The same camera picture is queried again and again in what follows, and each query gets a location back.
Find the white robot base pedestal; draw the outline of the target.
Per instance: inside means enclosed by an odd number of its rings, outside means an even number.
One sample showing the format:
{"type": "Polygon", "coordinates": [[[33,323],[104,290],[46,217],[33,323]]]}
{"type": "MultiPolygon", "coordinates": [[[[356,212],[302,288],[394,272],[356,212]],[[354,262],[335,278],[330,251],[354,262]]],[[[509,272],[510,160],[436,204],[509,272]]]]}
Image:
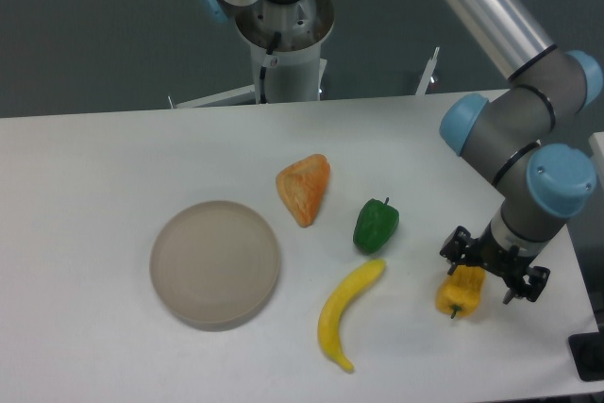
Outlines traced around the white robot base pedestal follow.
{"type": "Polygon", "coordinates": [[[258,104],[317,101],[324,41],[334,26],[331,0],[264,0],[235,24],[248,44],[258,104]]]}

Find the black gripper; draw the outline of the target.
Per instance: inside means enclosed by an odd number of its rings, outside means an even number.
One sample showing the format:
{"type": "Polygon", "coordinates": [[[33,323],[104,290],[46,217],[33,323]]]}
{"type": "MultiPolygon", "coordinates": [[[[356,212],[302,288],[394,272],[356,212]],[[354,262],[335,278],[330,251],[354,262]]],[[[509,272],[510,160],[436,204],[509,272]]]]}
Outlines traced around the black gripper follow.
{"type": "Polygon", "coordinates": [[[501,277],[508,287],[503,303],[513,299],[526,299],[535,302],[544,290],[550,270],[543,266],[530,266],[531,257],[521,257],[519,249],[513,245],[504,249],[491,232],[484,232],[472,243],[471,233],[458,226],[447,237],[440,256],[447,260],[447,274],[452,276],[461,265],[478,265],[501,277]]]}

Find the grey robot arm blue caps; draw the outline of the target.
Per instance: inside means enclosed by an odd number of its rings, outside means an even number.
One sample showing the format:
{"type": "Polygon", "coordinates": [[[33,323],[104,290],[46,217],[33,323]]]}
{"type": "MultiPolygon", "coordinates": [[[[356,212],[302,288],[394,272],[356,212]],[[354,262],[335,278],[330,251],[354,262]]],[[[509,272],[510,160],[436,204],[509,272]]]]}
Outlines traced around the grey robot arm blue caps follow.
{"type": "MultiPolygon", "coordinates": [[[[249,45],[260,104],[315,101],[330,0],[200,0],[218,22],[233,20],[249,45]]],[[[600,94],[603,73],[580,51],[562,52],[518,0],[445,0],[510,82],[495,100],[468,94],[445,114],[447,145],[504,198],[478,238],[458,227],[442,255],[452,268],[478,266],[501,277],[507,298],[535,301],[549,272],[536,257],[585,206],[592,162],[541,139],[600,94]]]]}

